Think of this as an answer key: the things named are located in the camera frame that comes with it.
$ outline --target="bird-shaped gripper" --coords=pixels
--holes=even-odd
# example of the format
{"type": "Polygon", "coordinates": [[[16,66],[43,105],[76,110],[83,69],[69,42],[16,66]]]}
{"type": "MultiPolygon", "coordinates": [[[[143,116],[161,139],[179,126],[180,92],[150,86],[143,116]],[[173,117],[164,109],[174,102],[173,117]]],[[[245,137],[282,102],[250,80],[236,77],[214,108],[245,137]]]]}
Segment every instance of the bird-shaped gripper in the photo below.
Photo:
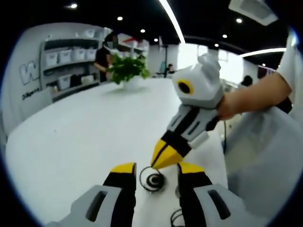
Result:
{"type": "Polygon", "coordinates": [[[223,97],[220,69],[218,60],[206,53],[198,57],[198,64],[174,74],[173,86],[182,104],[155,146],[154,169],[181,162],[215,128],[219,121],[216,107],[223,97]]]}

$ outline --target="white robot head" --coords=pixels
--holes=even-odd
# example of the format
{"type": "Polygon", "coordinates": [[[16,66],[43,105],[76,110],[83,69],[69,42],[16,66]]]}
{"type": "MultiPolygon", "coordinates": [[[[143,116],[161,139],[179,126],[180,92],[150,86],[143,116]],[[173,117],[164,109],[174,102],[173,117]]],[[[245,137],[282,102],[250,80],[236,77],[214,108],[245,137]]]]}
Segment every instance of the white robot head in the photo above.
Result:
{"type": "Polygon", "coordinates": [[[175,73],[174,88],[181,102],[207,109],[216,108],[223,96],[219,62],[210,54],[198,57],[198,64],[175,73]]]}

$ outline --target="white tabletop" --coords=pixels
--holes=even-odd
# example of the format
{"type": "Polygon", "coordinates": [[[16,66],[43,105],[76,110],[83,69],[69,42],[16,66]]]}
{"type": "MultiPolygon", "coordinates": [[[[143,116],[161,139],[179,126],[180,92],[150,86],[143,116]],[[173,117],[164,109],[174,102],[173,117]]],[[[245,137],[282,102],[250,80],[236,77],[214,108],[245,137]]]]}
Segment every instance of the white tabletop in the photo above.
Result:
{"type": "MultiPolygon", "coordinates": [[[[169,79],[141,81],[136,92],[107,84],[69,96],[11,133],[6,161],[12,181],[43,224],[59,221],[69,214],[71,203],[90,187],[102,184],[114,166],[137,162],[139,176],[179,105],[169,79]]],[[[227,187],[216,131],[186,161],[203,166],[213,183],[227,187]]],[[[133,227],[170,226],[169,218],[179,207],[177,168],[162,173],[168,185],[158,195],[146,192],[137,180],[133,227]]]]}

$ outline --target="ceiling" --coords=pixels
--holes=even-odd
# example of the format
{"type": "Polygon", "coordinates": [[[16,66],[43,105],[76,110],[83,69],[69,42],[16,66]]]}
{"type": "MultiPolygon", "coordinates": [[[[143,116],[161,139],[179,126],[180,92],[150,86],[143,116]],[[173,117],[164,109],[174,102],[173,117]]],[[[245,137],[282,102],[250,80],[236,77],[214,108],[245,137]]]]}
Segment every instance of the ceiling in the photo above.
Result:
{"type": "MultiPolygon", "coordinates": [[[[287,28],[281,21],[263,26],[228,9],[230,0],[168,0],[187,43],[208,45],[242,54],[268,48],[285,47],[287,28]],[[242,18],[243,23],[236,23],[242,18]]],[[[165,44],[177,44],[179,38],[158,0],[54,0],[26,1],[18,8],[23,18],[16,27],[26,28],[52,22],[80,22],[107,26],[154,43],[160,35],[165,44]],[[72,2],[77,9],[64,6],[72,2]]],[[[282,53],[270,53],[246,59],[277,68],[282,53]]]]}

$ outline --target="human hand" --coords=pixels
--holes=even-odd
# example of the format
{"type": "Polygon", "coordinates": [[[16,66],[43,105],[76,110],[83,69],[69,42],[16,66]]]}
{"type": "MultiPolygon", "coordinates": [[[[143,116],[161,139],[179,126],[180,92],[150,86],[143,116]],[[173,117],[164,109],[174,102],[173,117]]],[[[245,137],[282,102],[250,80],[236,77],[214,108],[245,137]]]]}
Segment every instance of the human hand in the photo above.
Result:
{"type": "Polygon", "coordinates": [[[113,73],[111,73],[111,72],[106,72],[106,79],[107,79],[107,80],[112,80],[112,79],[113,79],[113,73]]]}
{"type": "Polygon", "coordinates": [[[225,121],[233,118],[237,114],[236,106],[234,93],[225,93],[217,106],[219,119],[225,121]]]}

